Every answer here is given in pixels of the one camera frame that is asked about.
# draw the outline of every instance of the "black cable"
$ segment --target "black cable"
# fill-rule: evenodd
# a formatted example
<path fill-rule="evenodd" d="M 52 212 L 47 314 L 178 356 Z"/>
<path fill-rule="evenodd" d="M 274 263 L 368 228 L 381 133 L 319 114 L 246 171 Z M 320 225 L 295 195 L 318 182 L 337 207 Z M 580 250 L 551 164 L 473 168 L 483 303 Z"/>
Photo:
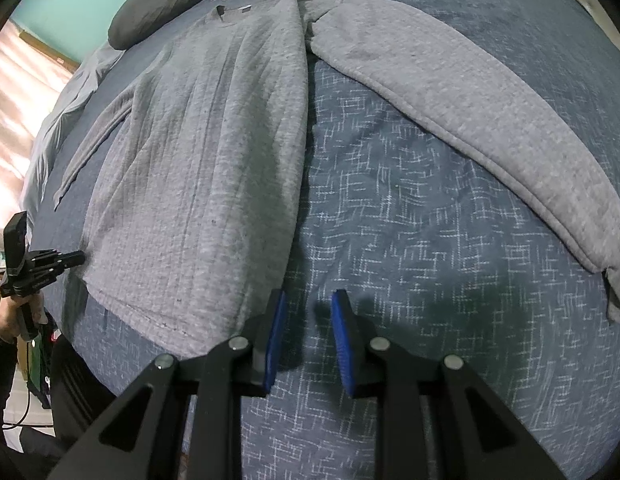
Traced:
<path fill-rule="evenodd" d="M 54 424 L 15 424 L 20 428 L 54 428 Z"/>
<path fill-rule="evenodd" d="M 28 348 L 28 351 L 26 352 L 26 374 L 27 374 L 27 378 L 28 380 L 30 380 L 30 349 Z M 10 424 L 9 426 L 4 426 L 2 427 L 2 430 L 7 431 L 7 430 L 13 430 L 14 428 L 18 428 L 21 426 L 21 423 L 26 420 L 26 417 L 28 416 L 28 412 L 30 411 L 30 390 L 28 389 L 28 404 L 26 406 L 26 412 L 23 414 L 23 416 L 21 417 L 21 420 L 19 422 L 17 422 L 16 424 Z"/>

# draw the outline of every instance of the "gray sweatshirt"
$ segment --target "gray sweatshirt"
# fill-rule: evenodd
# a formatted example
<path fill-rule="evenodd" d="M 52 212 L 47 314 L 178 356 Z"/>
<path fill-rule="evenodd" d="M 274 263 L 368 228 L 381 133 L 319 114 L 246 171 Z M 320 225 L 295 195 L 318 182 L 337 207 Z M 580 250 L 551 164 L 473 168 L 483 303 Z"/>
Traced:
<path fill-rule="evenodd" d="M 509 186 L 586 269 L 606 271 L 620 321 L 620 200 L 593 156 L 505 65 L 389 0 L 216 7 L 104 110 L 55 201 L 123 122 L 84 226 L 83 278 L 105 308 L 189 356 L 281 285 L 306 143 L 306 49 Z"/>

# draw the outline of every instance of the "person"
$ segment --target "person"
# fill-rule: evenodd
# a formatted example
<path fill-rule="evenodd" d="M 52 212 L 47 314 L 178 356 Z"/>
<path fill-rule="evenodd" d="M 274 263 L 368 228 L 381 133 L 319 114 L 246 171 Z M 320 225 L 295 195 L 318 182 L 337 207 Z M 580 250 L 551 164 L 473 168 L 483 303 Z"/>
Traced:
<path fill-rule="evenodd" d="M 91 373 L 84 360 L 62 335 L 52 352 L 50 405 L 55 445 L 48 452 L 18 453 L 6 446 L 4 409 L 12 389 L 17 364 L 16 337 L 20 333 L 18 312 L 28 303 L 35 323 L 47 322 L 43 300 L 37 294 L 13 296 L 0 301 L 0 478 L 44 480 L 63 453 L 74 444 L 115 399 L 113 393 Z"/>

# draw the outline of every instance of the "gray bedsheet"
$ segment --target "gray bedsheet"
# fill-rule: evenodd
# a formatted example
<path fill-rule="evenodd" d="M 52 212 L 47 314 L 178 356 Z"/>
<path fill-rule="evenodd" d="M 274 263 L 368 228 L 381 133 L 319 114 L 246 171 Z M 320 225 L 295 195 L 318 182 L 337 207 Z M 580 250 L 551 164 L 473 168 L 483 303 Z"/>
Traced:
<path fill-rule="evenodd" d="M 620 196 L 620 53 L 579 4 L 399 1 L 516 72 L 580 136 Z M 211 6 L 202 2 L 124 55 L 64 143 L 48 190 L 100 111 Z M 273 393 L 244 402 L 245 477 L 372 477 L 375 411 L 344 396 L 330 338 L 328 300 L 340 287 L 410 350 L 467 358 L 568 478 L 593 474 L 620 438 L 620 326 L 605 319 L 602 277 L 473 161 L 325 63 L 311 60 L 309 73 L 306 168 L 285 282 L 291 315 Z M 58 211 L 46 193 L 34 248 L 77 246 L 112 138 Z M 160 280 L 170 269 L 150 272 Z M 113 391 L 162 351 L 86 298 L 72 275 L 46 293 Z"/>

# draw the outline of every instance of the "blue gripper pad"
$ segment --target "blue gripper pad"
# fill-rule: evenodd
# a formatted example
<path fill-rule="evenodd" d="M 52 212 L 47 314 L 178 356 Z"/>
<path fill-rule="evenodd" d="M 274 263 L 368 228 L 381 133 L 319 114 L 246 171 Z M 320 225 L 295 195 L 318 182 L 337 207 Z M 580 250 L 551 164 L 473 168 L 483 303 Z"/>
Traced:
<path fill-rule="evenodd" d="M 276 299 L 276 302 L 272 328 L 270 329 L 268 345 L 266 346 L 266 367 L 263 375 L 263 389 L 268 394 L 277 376 L 277 367 L 279 366 L 279 357 L 281 355 L 281 340 L 283 338 L 283 329 L 286 325 L 288 302 L 286 301 L 286 293 L 283 290 L 279 291 L 279 297 Z"/>
<path fill-rule="evenodd" d="M 354 354 L 350 334 L 352 327 L 348 326 L 348 319 L 352 318 L 350 301 L 345 290 L 337 290 L 332 295 L 330 317 L 334 343 L 337 347 L 337 361 L 341 372 L 341 383 L 350 396 L 354 394 Z"/>

